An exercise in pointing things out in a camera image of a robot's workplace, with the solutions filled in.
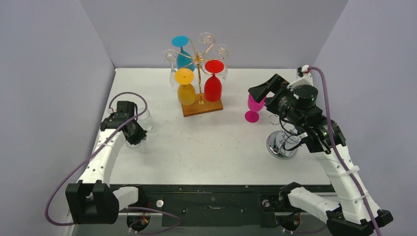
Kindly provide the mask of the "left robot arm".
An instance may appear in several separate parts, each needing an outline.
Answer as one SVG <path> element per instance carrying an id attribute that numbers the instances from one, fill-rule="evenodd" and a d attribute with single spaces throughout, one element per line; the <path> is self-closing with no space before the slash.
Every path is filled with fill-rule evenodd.
<path id="1" fill-rule="evenodd" d="M 86 169 L 76 183 L 67 185 L 65 195 L 75 224 L 113 224 L 128 206 L 134 211 L 146 207 L 147 198 L 137 187 L 111 190 L 109 184 L 121 148 L 126 143 L 137 146 L 147 138 L 147 131 L 136 121 L 136 108 L 134 102 L 117 102 L 116 111 L 100 124 Z"/>

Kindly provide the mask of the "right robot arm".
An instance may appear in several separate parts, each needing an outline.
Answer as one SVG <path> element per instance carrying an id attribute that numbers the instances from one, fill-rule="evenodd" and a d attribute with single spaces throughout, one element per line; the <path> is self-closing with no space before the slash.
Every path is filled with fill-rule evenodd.
<path id="1" fill-rule="evenodd" d="M 255 102 L 287 120 L 300 142 L 320 163 L 337 194 L 333 202 L 293 182 L 281 188 L 278 205 L 301 209 L 323 221 L 334 236 L 369 236 L 393 221 L 390 211 L 379 207 L 361 181 L 349 155 L 346 139 L 326 111 L 316 104 L 318 90 L 311 84 L 292 86 L 275 74 L 248 90 Z"/>

